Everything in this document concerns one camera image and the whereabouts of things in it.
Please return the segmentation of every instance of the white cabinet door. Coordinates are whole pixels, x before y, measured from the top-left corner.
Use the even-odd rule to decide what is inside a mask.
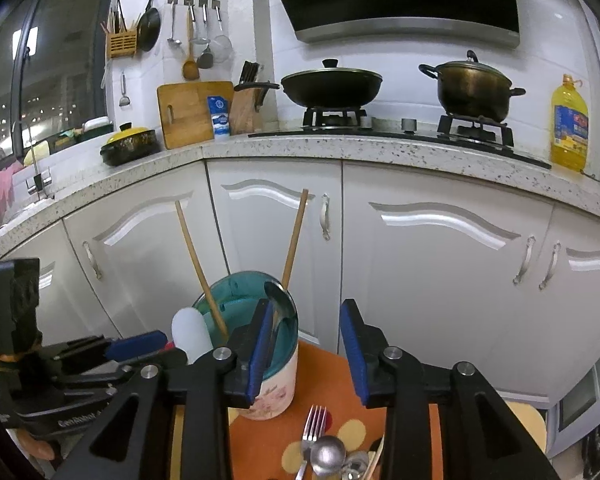
[[[91,290],[61,221],[40,231],[2,259],[13,258],[40,258],[40,304],[36,319],[43,344],[87,335],[120,337]]]
[[[162,330],[171,338],[173,314],[202,293],[176,200],[213,283],[226,275],[226,264],[203,162],[133,184],[64,220],[82,268],[125,337]]]
[[[513,278],[552,206],[430,173],[344,164],[342,298],[421,362],[484,362],[525,301]],[[531,264],[539,253],[531,251]]]
[[[552,268],[554,248],[554,272],[540,290]],[[600,221],[556,206],[528,278],[534,294],[518,306],[515,321],[500,334],[487,378],[552,405],[600,357]]]
[[[335,352],[342,232],[340,162],[212,160],[208,170],[231,272],[260,270],[282,278],[299,198],[303,188],[309,190],[289,292],[298,308],[300,337]]]

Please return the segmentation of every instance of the cabinet handle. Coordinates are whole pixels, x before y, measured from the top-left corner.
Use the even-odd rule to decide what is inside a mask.
[[[329,241],[329,195],[326,193],[322,196],[322,207],[320,208],[320,227],[322,227],[322,238]]]
[[[82,242],[82,246],[84,247],[84,252],[87,253],[87,258],[89,259],[89,263],[91,264],[91,268],[93,269],[93,272],[95,272],[96,274],[96,278],[98,280],[102,279],[102,273],[100,272],[100,267],[98,266],[98,263],[96,261],[96,257],[93,256],[93,253],[91,252],[91,248],[89,247],[89,243],[88,242]]]
[[[555,266],[558,264],[558,253],[560,253],[560,242],[556,242],[554,245],[554,253],[551,255],[551,263],[549,264],[549,270],[546,272],[546,276],[544,280],[540,282],[538,288],[543,290],[546,287],[546,284],[549,283],[549,280],[552,278],[555,272]]]
[[[520,270],[516,274],[515,278],[513,278],[514,285],[520,283],[520,281],[522,281],[522,276],[524,276],[528,271],[529,264],[531,263],[531,254],[533,253],[535,243],[536,237],[533,235],[526,239],[525,259],[522,261],[522,265],[520,265]]]

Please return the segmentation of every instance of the orange tablecloth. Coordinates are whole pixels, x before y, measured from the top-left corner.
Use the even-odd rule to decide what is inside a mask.
[[[233,419],[230,442],[234,478],[290,478],[298,470],[301,459],[299,441],[312,404],[326,406],[331,413],[333,421],[326,434],[337,435],[345,423],[358,420],[360,423],[349,422],[346,427],[355,428],[358,440],[362,439],[358,449],[368,450],[384,432],[385,410],[368,410],[360,404],[346,359],[301,342],[296,394],[291,406],[271,420],[248,420],[242,416],[230,418]],[[432,421],[432,478],[442,480],[442,442],[435,404],[430,405],[429,416]],[[307,478],[311,478],[310,470],[305,473]]]

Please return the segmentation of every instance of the blue and white package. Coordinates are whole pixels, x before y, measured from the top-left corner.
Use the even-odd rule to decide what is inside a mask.
[[[210,95],[206,103],[211,112],[211,124],[214,128],[214,139],[225,140],[229,138],[229,103],[219,95]]]

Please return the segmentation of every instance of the faucet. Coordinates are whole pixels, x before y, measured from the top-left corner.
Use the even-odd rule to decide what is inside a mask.
[[[40,191],[42,191],[45,194],[45,197],[49,198],[49,195],[46,192],[45,186],[48,186],[48,184],[51,184],[51,172],[49,171],[49,177],[46,179],[43,179],[42,175],[40,175],[40,171],[38,170],[38,162],[36,161],[36,153],[33,150],[33,138],[31,137],[31,125],[27,121],[25,121],[24,119],[16,119],[13,122],[13,124],[11,125],[11,134],[13,135],[13,133],[16,129],[16,126],[18,124],[24,124],[27,127],[27,130],[29,131],[29,145],[30,145],[30,150],[31,150],[31,158],[33,159],[33,168],[36,171],[35,175],[33,176],[34,185],[32,187],[28,188],[27,192],[29,194],[33,194],[34,192],[37,193],[38,200],[40,200]]]

